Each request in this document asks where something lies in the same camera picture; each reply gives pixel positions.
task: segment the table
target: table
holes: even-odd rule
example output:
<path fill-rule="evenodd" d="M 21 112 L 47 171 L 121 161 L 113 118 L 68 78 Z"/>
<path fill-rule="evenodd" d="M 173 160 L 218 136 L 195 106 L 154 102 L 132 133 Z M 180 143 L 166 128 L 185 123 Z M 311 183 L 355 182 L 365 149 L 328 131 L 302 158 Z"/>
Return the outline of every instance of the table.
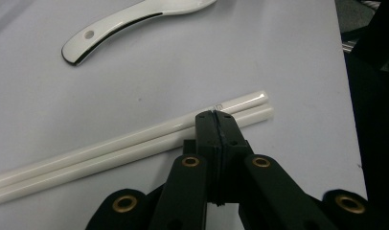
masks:
<path fill-rule="evenodd" d="M 0 1 L 0 173 L 263 89 L 242 129 L 309 195 L 365 194 L 334 2 L 225 0 L 115 34 L 82 65 L 63 44 L 139 0 Z M 0 229 L 84 229 L 109 194 L 165 182 L 174 149 L 0 205 Z M 207 229 L 242 229 L 237 205 Z"/>

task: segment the white utensil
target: white utensil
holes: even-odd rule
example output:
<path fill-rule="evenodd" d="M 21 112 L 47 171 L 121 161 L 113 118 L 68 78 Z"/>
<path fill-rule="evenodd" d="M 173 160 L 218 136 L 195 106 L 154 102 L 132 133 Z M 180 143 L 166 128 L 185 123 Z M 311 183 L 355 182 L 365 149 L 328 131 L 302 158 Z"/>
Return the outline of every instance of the white utensil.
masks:
<path fill-rule="evenodd" d="M 75 34 L 62 48 L 63 58 L 79 65 L 107 38 L 137 22 L 157 16 L 199 11 L 217 0 L 146 0 L 118 11 Z"/>

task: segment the pair of chopsticks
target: pair of chopsticks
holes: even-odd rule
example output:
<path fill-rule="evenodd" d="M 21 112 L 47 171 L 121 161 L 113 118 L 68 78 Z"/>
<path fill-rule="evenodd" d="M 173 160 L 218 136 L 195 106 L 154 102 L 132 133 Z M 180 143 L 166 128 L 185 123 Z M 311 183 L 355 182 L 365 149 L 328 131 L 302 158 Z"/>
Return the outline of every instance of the pair of chopsticks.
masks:
<path fill-rule="evenodd" d="M 232 114 L 239 127 L 273 115 L 263 91 L 200 109 L 165 123 L 141 129 L 93 146 L 76 149 L 0 174 L 0 203 L 99 173 L 154 154 L 181 147 L 195 138 L 195 115 L 217 109 Z"/>

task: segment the white chopstick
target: white chopstick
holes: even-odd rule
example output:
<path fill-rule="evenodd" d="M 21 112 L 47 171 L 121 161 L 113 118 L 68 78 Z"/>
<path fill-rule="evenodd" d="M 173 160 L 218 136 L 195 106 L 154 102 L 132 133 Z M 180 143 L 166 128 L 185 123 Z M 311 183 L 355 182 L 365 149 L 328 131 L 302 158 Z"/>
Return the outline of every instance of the white chopstick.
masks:
<path fill-rule="evenodd" d="M 124 136 L 110 139 L 89 147 L 72 150 L 62 155 L 55 156 L 31 165 L 0 174 L 0 188 L 11 185 L 35 176 L 59 170 L 79 162 L 83 162 L 112 151 L 122 150 L 173 132 L 193 127 L 195 115 L 205 110 L 216 109 L 226 113 L 236 113 L 257 105 L 265 104 L 268 98 L 263 91 L 251 93 L 234 100 L 217 104 L 215 106 L 200 109 L 182 117 L 167 121 L 165 123 L 151 126 L 129 133 Z"/>
<path fill-rule="evenodd" d="M 233 114 L 233 117 L 236 119 L 239 127 L 245 127 L 266 120 L 272 117 L 272 115 L 273 108 L 269 104 L 264 104 Z M 195 128 L 185 128 L 126 149 L 114 151 L 57 171 L 11 184 L 0 188 L 0 203 L 180 147 L 183 145 L 183 140 L 194 138 Z"/>

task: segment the utensil handle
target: utensil handle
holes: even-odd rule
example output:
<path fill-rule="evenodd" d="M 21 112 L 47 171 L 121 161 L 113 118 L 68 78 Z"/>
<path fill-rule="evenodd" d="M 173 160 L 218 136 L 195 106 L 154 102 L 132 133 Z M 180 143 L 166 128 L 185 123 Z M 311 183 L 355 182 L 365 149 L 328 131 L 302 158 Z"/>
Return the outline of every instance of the utensil handle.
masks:
<path fill-rule="evenodd" d="M 120 30 L 137 22 L 161 16 L 156 2 L 144 1 L 84 28 L 70 38 L 62 48 L 63 58 L 72 65 L 80 64 L 102 42 Z"/>

